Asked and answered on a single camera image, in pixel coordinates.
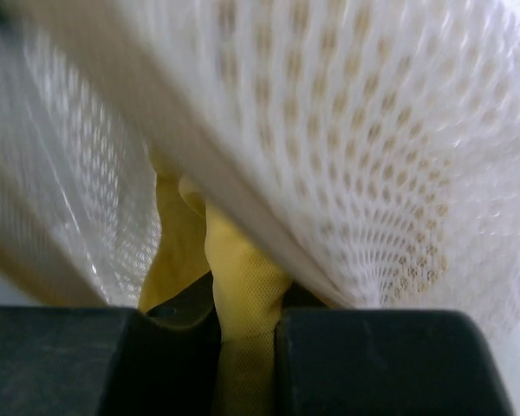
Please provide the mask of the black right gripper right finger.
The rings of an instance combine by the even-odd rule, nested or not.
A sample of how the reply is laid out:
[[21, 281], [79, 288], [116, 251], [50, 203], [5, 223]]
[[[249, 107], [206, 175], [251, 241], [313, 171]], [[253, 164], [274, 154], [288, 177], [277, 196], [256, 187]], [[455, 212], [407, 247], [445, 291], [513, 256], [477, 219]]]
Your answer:
[[298, 285], [275, 331], [278, 415], [511, 415], [482, 332], [444, 309], [332, 309]]

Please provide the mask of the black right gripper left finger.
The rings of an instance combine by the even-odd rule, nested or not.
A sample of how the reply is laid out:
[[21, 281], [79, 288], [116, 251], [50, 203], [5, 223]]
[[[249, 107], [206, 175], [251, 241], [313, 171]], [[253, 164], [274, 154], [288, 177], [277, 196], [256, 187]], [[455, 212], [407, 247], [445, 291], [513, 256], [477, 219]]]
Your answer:
[[211, 275], [147, 313], [0, 306], [0, 415], [207, 415], [219, 349]]

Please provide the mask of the round mesh laundry bag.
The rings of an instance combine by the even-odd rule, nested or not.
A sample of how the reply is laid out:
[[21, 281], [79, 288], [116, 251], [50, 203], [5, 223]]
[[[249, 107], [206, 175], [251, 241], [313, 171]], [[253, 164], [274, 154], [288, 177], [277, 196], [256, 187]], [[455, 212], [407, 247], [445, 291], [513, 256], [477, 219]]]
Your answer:
[[520, 323], [520, 11], [504, 1], [0, 1], [0, 269], [138, 302], [157, 150], [348, 309]]

